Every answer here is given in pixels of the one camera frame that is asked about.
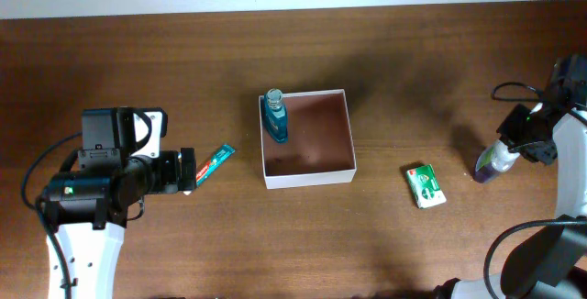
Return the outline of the clear purple liquid bottle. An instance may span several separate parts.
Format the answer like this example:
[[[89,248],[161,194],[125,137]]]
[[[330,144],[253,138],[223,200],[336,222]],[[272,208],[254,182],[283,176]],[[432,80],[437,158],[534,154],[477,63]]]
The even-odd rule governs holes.
[[[508,146],[497,139],[476,161],[473,180],[477,183],[488,183],[507,172],[519,157],[519,152],[510,152]]]

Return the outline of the green white soap box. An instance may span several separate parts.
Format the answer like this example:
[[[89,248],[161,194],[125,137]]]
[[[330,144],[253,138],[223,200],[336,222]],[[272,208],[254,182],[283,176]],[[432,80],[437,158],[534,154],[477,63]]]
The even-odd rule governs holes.
[[[427,209],[447,202],[431,164],[409,169],[405,175],[418,208]]]

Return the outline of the teal mouthwash bottle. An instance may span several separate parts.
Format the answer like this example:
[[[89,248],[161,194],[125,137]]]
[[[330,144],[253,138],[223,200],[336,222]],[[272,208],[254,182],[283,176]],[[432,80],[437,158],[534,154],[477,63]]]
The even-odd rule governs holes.
[[[263,124],[270,136],[280,144],[288,140],[288,116],[283,93],[271,88],[262,101]]]

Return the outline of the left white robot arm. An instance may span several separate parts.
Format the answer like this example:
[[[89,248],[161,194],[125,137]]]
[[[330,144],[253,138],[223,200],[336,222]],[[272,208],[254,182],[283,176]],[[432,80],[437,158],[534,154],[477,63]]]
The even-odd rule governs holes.
[[[36,206],[47,230],[50,298],[110,298],[124,242],[128,209],[149,194],[195,188],[194,150],[127,155],[120,149],[81,149],[77,172],[67,161]]]

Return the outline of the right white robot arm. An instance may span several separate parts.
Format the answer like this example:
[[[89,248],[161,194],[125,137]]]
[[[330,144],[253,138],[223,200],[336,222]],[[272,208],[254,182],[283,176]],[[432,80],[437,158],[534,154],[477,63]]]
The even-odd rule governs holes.
[[[551,219],[506,229],[489,247],[479,280],[451,279],[435,298],[583,298],[586,271],[586,58],[558,59],[544,89],[516,98],[498,127],[508,153],[558,164]]]

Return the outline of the teal red toothpaste box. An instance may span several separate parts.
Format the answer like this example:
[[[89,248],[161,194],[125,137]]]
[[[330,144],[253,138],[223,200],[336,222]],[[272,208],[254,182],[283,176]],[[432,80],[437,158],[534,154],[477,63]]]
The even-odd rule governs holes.
[[[221,145],[196,173],[196,186],[200,187],[236,150],[228,145]]]

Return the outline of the white open cardboard box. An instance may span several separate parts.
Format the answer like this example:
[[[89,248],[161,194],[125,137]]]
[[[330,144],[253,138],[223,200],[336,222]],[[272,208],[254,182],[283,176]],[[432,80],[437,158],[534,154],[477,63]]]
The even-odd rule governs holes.
[[[268,189],[350,183],[357,162],[343,89],[288,93],[288,140],[260,125],[261,169]]]

